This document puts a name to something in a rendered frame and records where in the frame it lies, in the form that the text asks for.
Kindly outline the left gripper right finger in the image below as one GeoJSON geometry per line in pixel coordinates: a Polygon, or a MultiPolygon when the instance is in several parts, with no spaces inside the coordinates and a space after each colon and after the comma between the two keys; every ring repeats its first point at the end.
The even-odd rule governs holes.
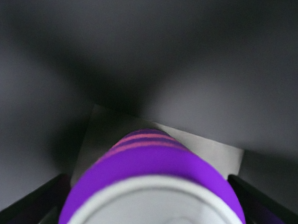
{"type": "Polygon", "coordinates": [[[298,215],[279,204],[235,174],[228,174],[241,207],[245,224],[298,224],[298,215]]]}

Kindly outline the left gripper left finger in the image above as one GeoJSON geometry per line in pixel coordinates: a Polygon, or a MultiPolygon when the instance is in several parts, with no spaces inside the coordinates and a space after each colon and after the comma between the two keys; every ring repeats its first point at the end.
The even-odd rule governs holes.
{"type": "Polygon", "coordinates": [[[61,173],[0,211],[0,224],[57,224],[71,190],[67,173],[61,173]]]}

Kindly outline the black fabric bag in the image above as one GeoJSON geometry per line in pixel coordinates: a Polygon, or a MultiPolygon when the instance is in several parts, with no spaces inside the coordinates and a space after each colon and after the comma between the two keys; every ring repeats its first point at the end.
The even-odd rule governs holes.
{"type": "Polygon", "coordinates": [[[0,211],[71,181],[94,104],[245,150],[298,215],[298,0],[0,0],[0,211]]]}

